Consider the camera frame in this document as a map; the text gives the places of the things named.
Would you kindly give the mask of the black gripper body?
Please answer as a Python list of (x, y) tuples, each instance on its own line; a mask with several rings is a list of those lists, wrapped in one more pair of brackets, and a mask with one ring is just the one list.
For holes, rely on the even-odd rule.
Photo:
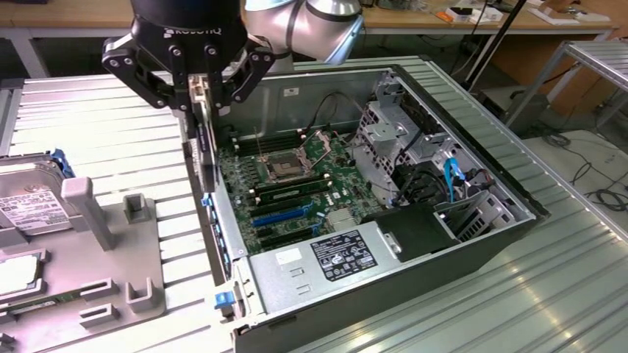
[(174, 69), (172, 49), (190, 74), (223, 71), (247, 42), (238, 1), (134, 1), (132, 37), (148, 57)]

